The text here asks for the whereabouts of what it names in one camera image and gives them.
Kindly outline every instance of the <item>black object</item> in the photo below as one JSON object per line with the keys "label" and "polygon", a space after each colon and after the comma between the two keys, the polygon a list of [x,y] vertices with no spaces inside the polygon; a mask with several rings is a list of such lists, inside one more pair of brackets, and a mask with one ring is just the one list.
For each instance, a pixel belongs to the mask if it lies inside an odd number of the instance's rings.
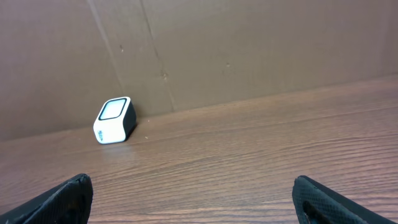
{"label": "black object", "polygon": [[0,223],[87,223],[93,201],[90,177],[78,174],[0,216]]}
{"label": "black object", "polygon": [[306,176],[296,178],[292,196],[300,224],[394,223]]}

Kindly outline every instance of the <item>brown wall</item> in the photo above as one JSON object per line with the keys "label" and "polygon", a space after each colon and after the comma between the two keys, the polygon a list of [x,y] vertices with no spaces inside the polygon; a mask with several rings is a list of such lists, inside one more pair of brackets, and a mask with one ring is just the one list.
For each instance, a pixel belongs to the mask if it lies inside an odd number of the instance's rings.
{"label": "brown wall", "polygon": [[4,0],[0,139],[398,71],[395,0]]}

